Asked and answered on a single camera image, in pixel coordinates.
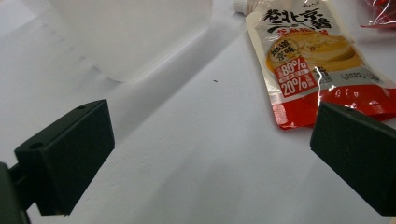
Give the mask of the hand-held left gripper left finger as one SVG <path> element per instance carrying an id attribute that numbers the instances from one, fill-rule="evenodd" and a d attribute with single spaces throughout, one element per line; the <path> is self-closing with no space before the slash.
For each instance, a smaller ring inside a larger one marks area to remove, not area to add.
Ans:
<path id="1" fill-rule="evenodd" d="M 80 105 L 15 149 L 24 209 L 69 215 L 115 148 L 107 100 Z"/>

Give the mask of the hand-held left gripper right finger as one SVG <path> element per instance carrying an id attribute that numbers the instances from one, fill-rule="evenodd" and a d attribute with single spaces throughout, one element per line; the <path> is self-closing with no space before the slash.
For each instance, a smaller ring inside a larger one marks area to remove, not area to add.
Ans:
<path id="1" fill-rule="evenodd" d="M 381 216 L 396 217 L 396 130 L 342 105 L 321 103 L 311 150 Z"/>

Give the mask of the beige snack packet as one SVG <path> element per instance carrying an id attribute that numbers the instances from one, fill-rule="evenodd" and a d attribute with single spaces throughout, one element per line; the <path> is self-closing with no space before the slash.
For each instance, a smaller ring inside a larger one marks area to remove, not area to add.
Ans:
<path id="1" fill-rule="evenodd" d="M 233 9 L 246 16 L 279 128 L 313 126 L 322 102 L 396 118 L 396 83 L 356 51 L 329 0 L 234 0 Z"/>

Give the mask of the clear plastic container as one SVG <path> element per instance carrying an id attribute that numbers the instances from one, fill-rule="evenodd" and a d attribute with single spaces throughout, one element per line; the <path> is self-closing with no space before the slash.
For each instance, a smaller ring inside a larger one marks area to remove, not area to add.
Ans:
<path id="1" fill-rule="evenodd" d="M 102 95 L 175 91 L 245 32 L 233 0 L 44 0 L 52 26 L 106 78 Z"/>

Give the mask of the red snack packet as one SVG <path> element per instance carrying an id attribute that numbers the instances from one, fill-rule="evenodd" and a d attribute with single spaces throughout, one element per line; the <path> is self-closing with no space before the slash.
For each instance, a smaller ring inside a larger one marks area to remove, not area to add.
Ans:
<path id="1" fill-rule="evenodd" d="M 396 29 L 396 0 L 361 0 L 361 27 Z"/>

